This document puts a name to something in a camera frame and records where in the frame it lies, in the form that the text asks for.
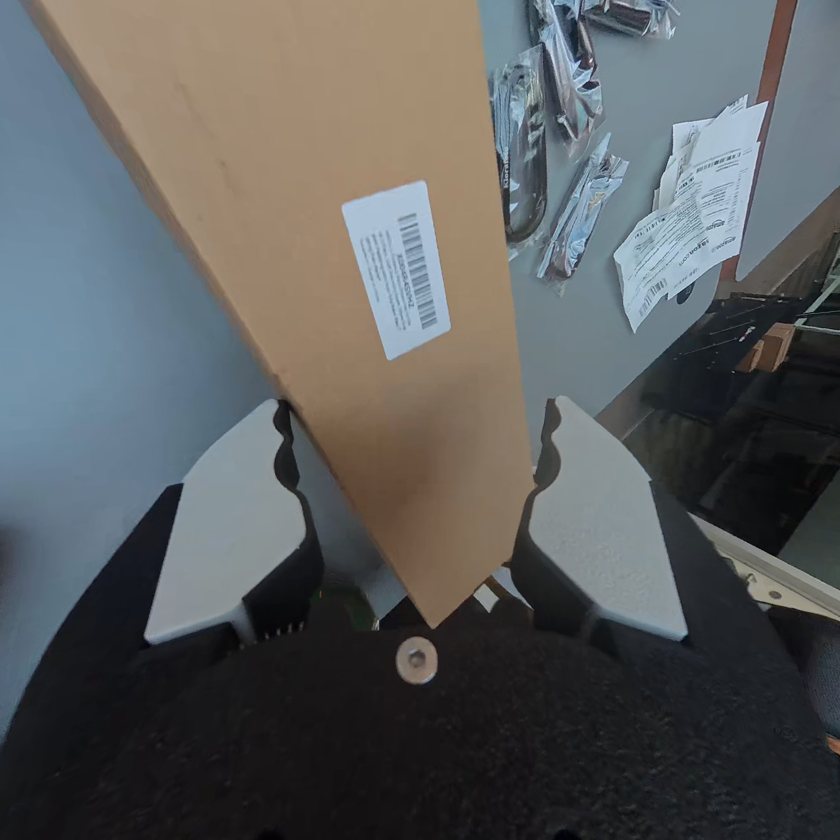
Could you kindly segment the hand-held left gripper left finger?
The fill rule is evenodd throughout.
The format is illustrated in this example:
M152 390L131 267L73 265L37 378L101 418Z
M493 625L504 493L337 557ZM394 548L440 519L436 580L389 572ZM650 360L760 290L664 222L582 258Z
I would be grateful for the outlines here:
M289 405L268 400L186 474L147 643L228 624L254 644L306 622L324 561L293 443Z

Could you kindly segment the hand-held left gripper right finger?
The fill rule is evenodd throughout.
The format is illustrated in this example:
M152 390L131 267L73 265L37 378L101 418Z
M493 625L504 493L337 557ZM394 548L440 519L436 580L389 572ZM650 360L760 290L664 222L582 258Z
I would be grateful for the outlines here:
M607 621L681 642L688 628L645 469L566 396L548 400L541 446L510 560L535 627L585 637Z

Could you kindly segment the long brown cardboard box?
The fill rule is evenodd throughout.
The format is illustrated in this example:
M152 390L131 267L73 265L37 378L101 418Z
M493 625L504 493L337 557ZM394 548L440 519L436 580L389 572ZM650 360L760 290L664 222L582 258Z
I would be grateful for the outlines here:
M431 628L532 488L475 2L23 2Z

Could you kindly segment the black case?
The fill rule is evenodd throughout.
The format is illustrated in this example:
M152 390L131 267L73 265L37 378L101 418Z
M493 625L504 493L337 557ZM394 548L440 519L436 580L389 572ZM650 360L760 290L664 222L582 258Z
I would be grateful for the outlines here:
M777 556L838 477L838 353L807 342L826 333L795 325L838 328L838 293L819 295L713 302L645 394L655 430L679 421L675 457L685 464L657 482L689 512ZM735 371L777 322L795 326L779 369Z

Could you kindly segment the small wooden block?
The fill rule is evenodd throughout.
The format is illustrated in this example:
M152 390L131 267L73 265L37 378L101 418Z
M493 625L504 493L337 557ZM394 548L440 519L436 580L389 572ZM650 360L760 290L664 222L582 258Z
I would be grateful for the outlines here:
M794 324L775 323L762 339L753 345L734 370L741 373L777 371L786 359L794 335Z

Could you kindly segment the white printed receipt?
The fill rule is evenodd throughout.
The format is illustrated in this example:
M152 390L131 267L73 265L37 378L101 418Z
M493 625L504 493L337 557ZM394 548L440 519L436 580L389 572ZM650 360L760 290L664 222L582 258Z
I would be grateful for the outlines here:
M735 256L745 219L742 201L702 213L695 195L643 218L613 255L631 330L638 330L660 300Z

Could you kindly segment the plastic bag with metal part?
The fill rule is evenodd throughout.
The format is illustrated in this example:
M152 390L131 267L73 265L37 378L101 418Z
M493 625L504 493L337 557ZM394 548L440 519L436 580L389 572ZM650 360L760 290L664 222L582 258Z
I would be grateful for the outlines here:
M606 132L581 165L541 245L537 278L561 298L579 268L602 211L622 186L628 161L610 151Z

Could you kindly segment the white paper slips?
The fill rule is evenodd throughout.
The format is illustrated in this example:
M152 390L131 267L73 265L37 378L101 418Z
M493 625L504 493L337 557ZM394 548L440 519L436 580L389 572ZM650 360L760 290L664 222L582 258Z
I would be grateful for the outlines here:
M654 191L653 211L668 207L689 188L683 182L701 167L738 161L759 141L769 103L752 106L748 97L725 107L713 119L675 123L671 130L671 155Z

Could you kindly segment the plastic bag with dark cylinder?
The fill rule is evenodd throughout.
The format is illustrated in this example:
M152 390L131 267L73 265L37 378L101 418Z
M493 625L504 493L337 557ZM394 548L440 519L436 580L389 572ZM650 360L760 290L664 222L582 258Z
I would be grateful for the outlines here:
M679 18L669 1L583 1L582 13L598 28L649 39L672 38Z

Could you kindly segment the white metal frame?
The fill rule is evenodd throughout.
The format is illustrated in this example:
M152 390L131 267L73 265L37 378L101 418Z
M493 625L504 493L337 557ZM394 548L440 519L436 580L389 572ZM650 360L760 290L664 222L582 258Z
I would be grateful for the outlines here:
M746 585L752 599L839 621L839 590L698 516L691 518Z

